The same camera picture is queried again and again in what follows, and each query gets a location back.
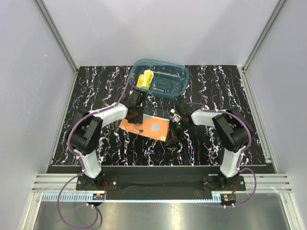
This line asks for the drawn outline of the yellow patterned towel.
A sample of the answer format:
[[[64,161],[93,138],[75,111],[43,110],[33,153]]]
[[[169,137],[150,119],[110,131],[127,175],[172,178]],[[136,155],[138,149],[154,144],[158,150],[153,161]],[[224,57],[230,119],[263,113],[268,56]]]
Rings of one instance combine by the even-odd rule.
[[[151,70],[145,70],[143,74],[140,74],[137,80],[136,87],[148,90],[154,78],[154,72]]]

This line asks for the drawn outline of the orange dotted towel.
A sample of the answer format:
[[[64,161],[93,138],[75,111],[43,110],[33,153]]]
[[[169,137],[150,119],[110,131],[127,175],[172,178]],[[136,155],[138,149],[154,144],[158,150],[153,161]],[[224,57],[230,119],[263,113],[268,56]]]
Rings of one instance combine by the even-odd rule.
[[[123,119],[119,127],[136,135],[165,142],[169,132],[169,120],[144,114],[142,124],[128,123],[127,119]]]

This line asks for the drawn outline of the teal plastic basin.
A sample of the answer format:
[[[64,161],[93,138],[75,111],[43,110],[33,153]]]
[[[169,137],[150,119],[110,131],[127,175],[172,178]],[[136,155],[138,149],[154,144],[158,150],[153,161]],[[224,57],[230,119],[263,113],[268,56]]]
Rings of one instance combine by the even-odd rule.
[[[139,78],[145,71],[153,73],[148,89],[138,87]],[[133,89],[154,96],[174,99],[181,96],[189,82],[189,70],[178,64],[152,59],[140,59],[129,72],[129,84]]]

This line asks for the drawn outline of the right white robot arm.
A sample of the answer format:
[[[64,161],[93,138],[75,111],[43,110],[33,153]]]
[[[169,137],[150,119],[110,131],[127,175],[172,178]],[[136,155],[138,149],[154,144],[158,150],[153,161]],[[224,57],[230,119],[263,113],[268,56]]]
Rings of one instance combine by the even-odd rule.
[[[240,174],[240,163],[252,141],[252,128],[236,107],[227,110],[194,110],[187,103],[180,103],[170,111],[166,146],[184,138],[184,132],[194,126],[216,129],[224,147],[222,164],[216,176],[202,178],[205,191],[233,190]]]

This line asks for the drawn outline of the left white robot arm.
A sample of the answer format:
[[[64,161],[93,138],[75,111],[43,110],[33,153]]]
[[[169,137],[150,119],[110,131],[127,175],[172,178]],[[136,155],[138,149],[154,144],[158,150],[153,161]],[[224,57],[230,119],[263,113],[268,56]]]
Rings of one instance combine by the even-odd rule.
[[[68,150],[76,155],[82,167],[78,179],[79,186],[88,190],[98,190],[106,184],[96,153],[101,130],[123,119],[141,124],[144,98],[144,93],[132,91],[128,97],[105,108],[94,111],[80,109],[74,114],[66,141]]]

